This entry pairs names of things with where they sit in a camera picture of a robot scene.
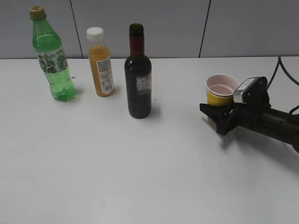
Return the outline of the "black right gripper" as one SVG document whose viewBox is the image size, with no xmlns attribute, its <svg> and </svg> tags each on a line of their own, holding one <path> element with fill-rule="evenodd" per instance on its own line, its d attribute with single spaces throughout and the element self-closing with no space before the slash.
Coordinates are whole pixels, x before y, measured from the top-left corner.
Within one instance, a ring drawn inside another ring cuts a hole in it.
<svg viewBox="0 0 299 224">
<path fill-rule="evenodd" d="M 213 106 L 201 103 L 199 110 L 207 115 L 216 125 L 217 133 L 227 134 L 240 125 L 256 124 L 264 109 L 270 107 L 267 93 L 267 78 L 260 79 L 249 89 L 250 95 L 245 104 L 231 103 L 225 106 Z"/>
</svg>

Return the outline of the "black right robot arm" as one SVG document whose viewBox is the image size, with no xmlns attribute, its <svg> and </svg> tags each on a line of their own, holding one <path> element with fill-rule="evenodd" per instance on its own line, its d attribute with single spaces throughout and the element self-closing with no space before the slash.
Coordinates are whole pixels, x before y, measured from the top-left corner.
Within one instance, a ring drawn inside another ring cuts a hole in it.
<svg viewBox="0 0 299 224">
<path fill-rule="evenodd" d="M 216 124 L 218 134 L 225 135 L 241 126 L 299 151 L 299 116 L 271 108 L 266 77 L 246 79 L 234 91 L 230 105 L 200 104 L 199 109 Z"/>
</svg>

